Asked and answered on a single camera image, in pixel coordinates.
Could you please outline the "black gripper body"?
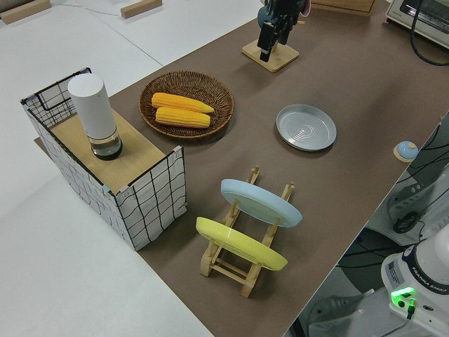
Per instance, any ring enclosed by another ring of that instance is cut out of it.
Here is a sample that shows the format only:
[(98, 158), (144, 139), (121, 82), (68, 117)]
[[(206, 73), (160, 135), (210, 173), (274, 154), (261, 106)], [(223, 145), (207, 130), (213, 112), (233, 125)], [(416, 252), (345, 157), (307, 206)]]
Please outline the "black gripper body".
[(296, 24), (300, 14), (304, 10), (304, 2), (299, 0), (265, 0), (262, 2), (269, 21), (275, 23), (276, 20), (285, 19), (292, 24)]

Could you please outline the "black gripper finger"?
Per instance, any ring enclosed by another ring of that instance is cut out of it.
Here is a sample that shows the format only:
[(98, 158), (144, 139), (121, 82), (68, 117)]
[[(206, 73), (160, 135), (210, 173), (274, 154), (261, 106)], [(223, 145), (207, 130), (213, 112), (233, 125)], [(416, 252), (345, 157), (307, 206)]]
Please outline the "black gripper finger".
[(260, 48), (260, 59), (263, 62), (268, 62), (271, 55), (272, 47), (274, 45), (275, 27), (270, 22), (264, 21), (262, 23), (260, 35), (257, 41), (257, 46)]
[(292, 25), (290, 24), (290, 20), (283, 20), (280, 24), (279, 29), (279, 43), (280, 44), (287, 44), (288, 36), (290, 34), (290, 31), (292, 29)]

